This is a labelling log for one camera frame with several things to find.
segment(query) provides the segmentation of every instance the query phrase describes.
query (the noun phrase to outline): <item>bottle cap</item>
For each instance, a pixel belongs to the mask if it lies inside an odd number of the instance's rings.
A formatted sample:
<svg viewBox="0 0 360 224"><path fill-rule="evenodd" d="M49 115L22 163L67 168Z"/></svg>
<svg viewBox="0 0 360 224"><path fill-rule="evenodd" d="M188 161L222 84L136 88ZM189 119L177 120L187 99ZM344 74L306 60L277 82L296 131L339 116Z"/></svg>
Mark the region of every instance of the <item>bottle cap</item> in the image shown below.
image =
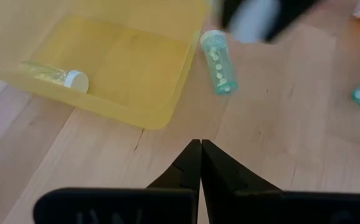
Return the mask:
<svg viewBox="0 0 360 224"><path fill-rule="evenodd" d="M88 90L87 75L78 70L71 70L64 81L64 86L86 93Z"/></svg>

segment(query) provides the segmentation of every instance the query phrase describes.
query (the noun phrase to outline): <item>wood grain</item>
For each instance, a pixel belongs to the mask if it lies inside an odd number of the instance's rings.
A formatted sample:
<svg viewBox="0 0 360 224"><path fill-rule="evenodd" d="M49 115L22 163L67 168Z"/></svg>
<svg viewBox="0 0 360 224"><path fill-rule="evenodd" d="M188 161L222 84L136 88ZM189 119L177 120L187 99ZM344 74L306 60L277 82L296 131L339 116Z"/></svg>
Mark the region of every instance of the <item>wood grain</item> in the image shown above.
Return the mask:
<svg viewBox="0 0 360 224"><path fill-rule="evenodd" d="M239 90L214 94L197 50L171 122L150 131L0 82L0 223L59 187L146 187L194 138L283 189L360 192L360 22L328 0L273 45L228 35ZM214 29L207 22L205 29ZM207 223L201 194L199 223Z"/></svg>

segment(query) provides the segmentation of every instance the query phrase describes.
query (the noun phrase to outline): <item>wooden table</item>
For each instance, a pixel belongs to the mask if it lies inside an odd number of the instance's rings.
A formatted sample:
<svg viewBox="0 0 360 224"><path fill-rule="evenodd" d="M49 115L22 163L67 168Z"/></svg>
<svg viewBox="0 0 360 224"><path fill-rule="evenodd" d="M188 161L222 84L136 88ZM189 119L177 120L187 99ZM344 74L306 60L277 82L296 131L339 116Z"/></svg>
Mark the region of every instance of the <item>wooden table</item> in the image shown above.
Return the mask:
<svg viewBox="0 0 360 224"><path fill-rule="evenodd" d="M0 81L0 223L32 223L34 202L59 187L146 187L194 138L283 189L360 192L360 107L350 97L360 84L355 2L324 2L275 45L229 37L239 81L230 96L213 93L199 49L159 131ZM199 212L207 223L203 198Z"/></svg>

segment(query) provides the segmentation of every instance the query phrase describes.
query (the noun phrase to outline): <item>wooden surface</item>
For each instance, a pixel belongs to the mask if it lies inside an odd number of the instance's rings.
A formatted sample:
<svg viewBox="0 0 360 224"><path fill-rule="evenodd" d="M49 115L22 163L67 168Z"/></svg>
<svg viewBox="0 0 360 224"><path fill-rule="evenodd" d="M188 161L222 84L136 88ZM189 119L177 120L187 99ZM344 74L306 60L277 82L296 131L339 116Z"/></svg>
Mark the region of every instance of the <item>wooden surface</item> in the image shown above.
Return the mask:
<svg viewBox="0 0 360 224"><path fill-rule="evenodd" d="M275 45L229 37L240 86L230 96L213 94L198 50L159 131L0 81L0 223L32 223L34 202L59 187L146 187L194 138L282 189L360 192L360 107L350 97L360 84L355 2L324 2ZM199 223L207 223L200 204Z"/></svg>

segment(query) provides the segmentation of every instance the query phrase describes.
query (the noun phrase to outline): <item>yellow plastic bin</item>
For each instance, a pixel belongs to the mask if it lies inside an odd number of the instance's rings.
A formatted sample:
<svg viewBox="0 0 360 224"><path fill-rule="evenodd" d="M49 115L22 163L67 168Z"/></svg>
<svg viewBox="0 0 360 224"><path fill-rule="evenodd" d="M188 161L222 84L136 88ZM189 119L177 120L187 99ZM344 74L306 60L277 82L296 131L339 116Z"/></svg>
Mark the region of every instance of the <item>yellow plastic bin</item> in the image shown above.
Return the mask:
<svg viewBox="0 0 360 224"><path fill-rule="evenodd" d="M0 79L159 129L181 94L204 11L205 0L0 0ZM88 93L25 75L23 61L80 70Z"/></svg>

